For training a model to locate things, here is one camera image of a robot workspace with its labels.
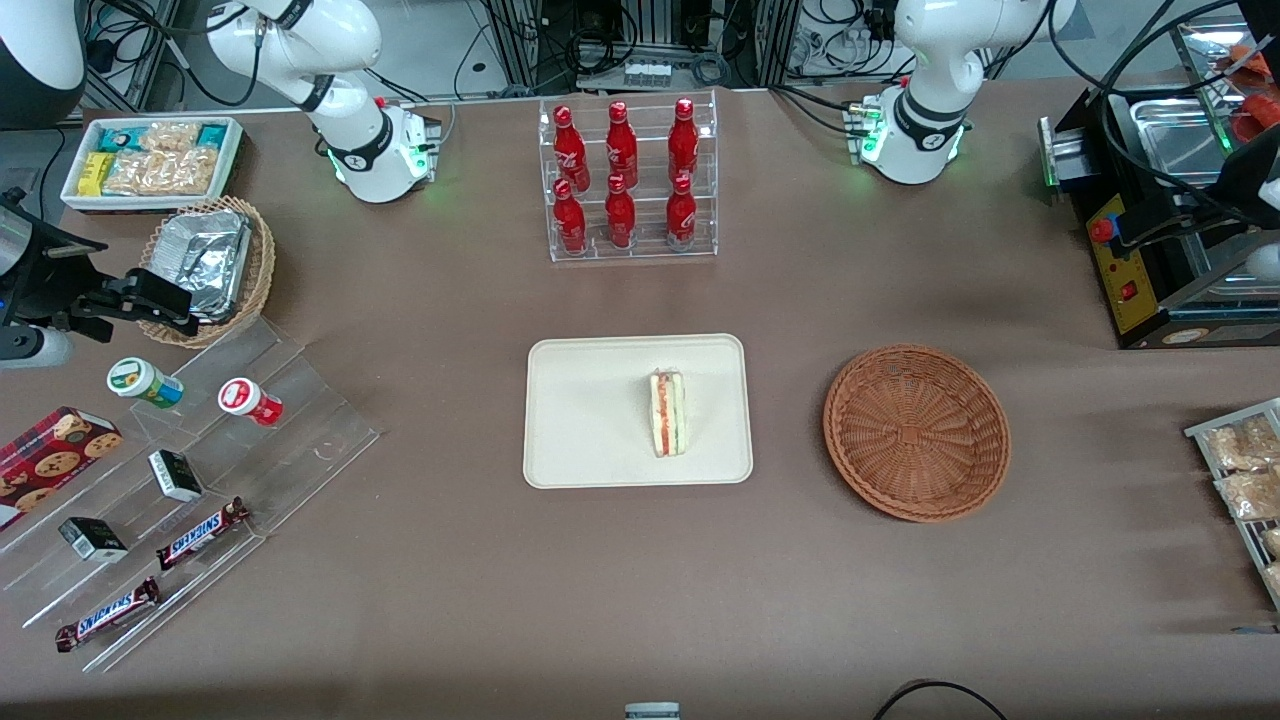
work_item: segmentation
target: yellow control panel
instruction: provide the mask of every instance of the yellow control panel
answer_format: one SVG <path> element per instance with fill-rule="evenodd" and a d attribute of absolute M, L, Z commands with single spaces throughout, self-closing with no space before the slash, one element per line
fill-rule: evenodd
<path fill-rule="evenodd" d="M 1120 196 L 1115 196 L 1102 206 L 1096 215 L 1089 218 L 1085 229 L 1092 228 L 1098 220 L 1124 213 L 1124 204 Z M 1098 275 L 1102 277 L 1102 287 L 1107 293 L 1107 305 L 1111 306 L 1111 315 L 1116 319 L 1120 333 L 1126 333 L 1160 310 L 1156 302 L 1156 292 L 1151 287 L 1151 278 L 1147 277 L 1147 266 L 1142 261 L 1142 254 L 1134 252 L 1128 260 L 1120 260 L 1111 254 L 1111 249 L 1102 242 L 1091 242 L 1093 255 L 1098 261 Z"/>

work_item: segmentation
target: acrylic display stand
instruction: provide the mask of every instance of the acrylic display stand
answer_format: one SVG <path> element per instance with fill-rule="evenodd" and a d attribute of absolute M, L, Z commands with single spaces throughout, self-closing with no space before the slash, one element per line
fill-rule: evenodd
<path fill-rule="evenodd" d="M 671 178 L 667 170 L 667 136 L 676 117 L 676 100 L 694 101 L 694 124 L 698 126 L 698 169 L 694 173 L 692 196 L 698 201 L 694 242 L 689 250 L 677 252 L 667 245 L 667 199 L 671 197 Z M 586 252 L 570 255 L 556 232 L 552 206 L 556 196 L 552 183 L 559 177 L 556 164 L 556 123 L 550 114 L 557 105 L 567 105 L 573 111 L 573 124 L 586 142 L 586 167 L 591 173 L 590 188 L 577 196 L 586 213 Z M 539 156 L 543 164 L 543 204 L 547 206 L 547 237 L 553 261 L 576 260 L 680 260 L 716 255 L 719 249 L 717 197 L 718 182 L 718 127 L 714 92 L 655 94 L 627 97 L 627 115 L 636 131 L 640 155 L 640 182 L 631 188 L 636 202 L 636 238 L 630 250 L 620 250 L 609 242 L 608 218 L 604 200 L 609 196 L 609 163 L 604 138 L 609 132 L 607 106 L 586 105 L 577 99 L 541 101 L 539 108 Z"/>
<path fill-rule="evenodd" d="M 0 533 L 8 614 L 49 638 L 155 575 L 164 602 L 104 629 L 67 657 L 108 670 L 261 546 L 298 507 L 378 439 L 378 432 L 316 374 L 302 348 L 257 319 L 174 373 L 186 395 L 170 410 L 137 402 L 116 423 L 124 443 Z M 247 377 L 284 402 L 271 428 L 218 407 L 216 393 Z M 161 495 L 147 456 L 182 452 L 204 486 L 195 502 Z M 252 516 L 166 573 L 155 551 L 239 496 Z M 119 562 L 81 560 L 58 532 L 70 516 L 106 520 L 128 547 Z"/>

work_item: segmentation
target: red button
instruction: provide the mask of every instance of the red button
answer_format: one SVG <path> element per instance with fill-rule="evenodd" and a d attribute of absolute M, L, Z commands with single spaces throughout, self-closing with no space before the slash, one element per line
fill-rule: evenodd
<path fill-rule="evenodd" d="M 1111 242 L 1116 236 L 1116 224 L 1111 218 L 1100 218 L 1089 225 L 1089 240 L 1093 242 Z"/>

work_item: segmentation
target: sandwich slice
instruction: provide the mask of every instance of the sandwich slice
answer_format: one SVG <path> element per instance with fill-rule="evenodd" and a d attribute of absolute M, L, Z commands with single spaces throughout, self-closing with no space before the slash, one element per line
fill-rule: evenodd
<path fill-rule="evenodd" d="M 658 457 L 684 455 L 689 447 L 685 425 L 685 378 L 676 370 L 654 370 L 649 375 L 653 410 L 653 447 Z"/>

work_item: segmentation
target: small black box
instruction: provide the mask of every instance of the small black box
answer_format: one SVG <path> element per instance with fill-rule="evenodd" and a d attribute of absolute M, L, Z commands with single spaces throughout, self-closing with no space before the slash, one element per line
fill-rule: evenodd
<path fill-rule="evenodd" d="M 96 518 L 68 518 L 58 532 L 83 560 L 115 562 L 128 552 L 111 527 Z"/>
<path fill-rule="evenodd" d="M 151 461 L 151 473 L 160 483 L 160 492 L 165 493 L 166 497 L 183 502 L 200 500 L 200 493 L 204 492 L 200 489 L 200 480 L 196 479 L 195 470 L 191 469 L 191 464 L 182 454 L 157 450 L 151 454 L 148 460 Z"/>

